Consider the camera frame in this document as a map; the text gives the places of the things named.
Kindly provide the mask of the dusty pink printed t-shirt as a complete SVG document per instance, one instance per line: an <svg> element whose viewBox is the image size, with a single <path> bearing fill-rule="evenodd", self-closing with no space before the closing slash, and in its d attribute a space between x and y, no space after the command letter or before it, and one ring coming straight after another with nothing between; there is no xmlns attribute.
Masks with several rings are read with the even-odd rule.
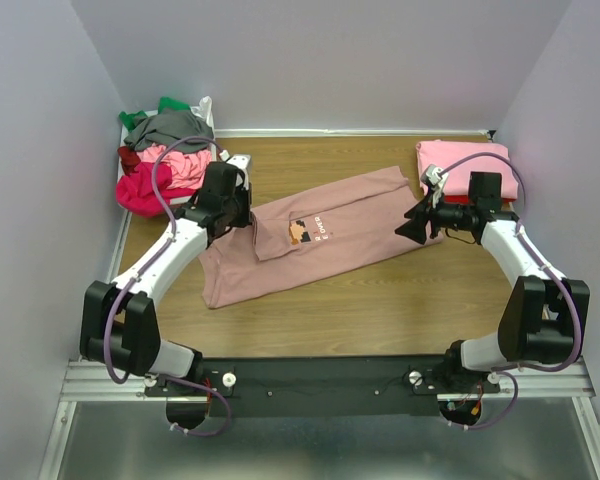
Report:
<svg viewBox="0 0 600 480"><path fill-rule="evenodd" d="M258 206L200 255L202 298L217 309L416 250L395 232L416 203L391 166Z"/></svg>

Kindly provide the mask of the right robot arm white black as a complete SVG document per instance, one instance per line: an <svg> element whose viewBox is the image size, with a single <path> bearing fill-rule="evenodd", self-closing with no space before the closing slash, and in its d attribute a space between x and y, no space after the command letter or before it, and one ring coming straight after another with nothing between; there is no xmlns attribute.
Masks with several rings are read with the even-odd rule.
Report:
<svg viewBox="0 0 600 480"><path fill-rule="evenodd" d="M406 213L397 234L424 244L443 230L468 232L496 260L512 290L497 330L454 342L430 379L451 387L464 377L483 378L511 368L553 373L571 366L582 350L589 287L553 267L531 242L520 217L504 208L501 174L471 173L466 204L446 201L447 177L440 167L425 170L426 194Z"/></svg>

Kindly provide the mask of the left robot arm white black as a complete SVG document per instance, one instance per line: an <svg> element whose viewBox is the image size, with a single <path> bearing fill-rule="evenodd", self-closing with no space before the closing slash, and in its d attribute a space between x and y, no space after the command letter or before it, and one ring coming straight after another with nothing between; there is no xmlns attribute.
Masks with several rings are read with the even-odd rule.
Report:
<svg viewBox="0 0 600 480"><path fill-rule="evenodd" d="M212 242L251 224L251 157L208 165L203 186L171 212L166 230L127 271L86 290L80 354L110 373L199 383L202 353L162 338L157 306L184 268Z"/></svg>

